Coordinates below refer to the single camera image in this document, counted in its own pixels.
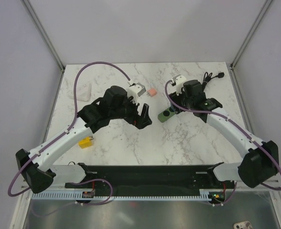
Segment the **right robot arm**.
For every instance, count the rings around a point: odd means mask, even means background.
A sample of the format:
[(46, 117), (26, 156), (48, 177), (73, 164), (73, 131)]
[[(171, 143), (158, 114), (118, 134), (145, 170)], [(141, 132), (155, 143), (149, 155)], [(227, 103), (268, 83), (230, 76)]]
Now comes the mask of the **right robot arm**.
[(238, 125), (223, 105), (215, 98), (207, 98), (197, 80), (186, 80), (179, 75), (167, 82), (176, 88), (166, 96), (174, 110), (191, 112), (216, 129), (242, 157), (240, 163), (219, 163), (206, 176), (210, 187), (219, 187), (224, 181), (241, 181), (250, 188), (264, 185), (265, 181), (280, 174), (278, 146), (265, 142)]

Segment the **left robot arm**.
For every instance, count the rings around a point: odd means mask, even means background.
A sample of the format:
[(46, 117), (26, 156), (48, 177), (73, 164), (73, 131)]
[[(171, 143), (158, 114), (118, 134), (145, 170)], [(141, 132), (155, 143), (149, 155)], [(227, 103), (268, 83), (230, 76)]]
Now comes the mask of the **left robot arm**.
[(53, 168), (54, 162), (79, 141), (108, 126), (111, 120), (123, 119), (137, 129), (151, 125), (149, 105), (144, 104), (142, 112), (138, 112), (138, 98), (145, 92), (140, 83), (127, 89), (112, 86), (103, 97), (77, 112), (72, 124), (65, 130), (30, 151), (20, 149), (15, 154), (16, 161), (29, 189), (35, 194), (48, 189), (59, 178)]

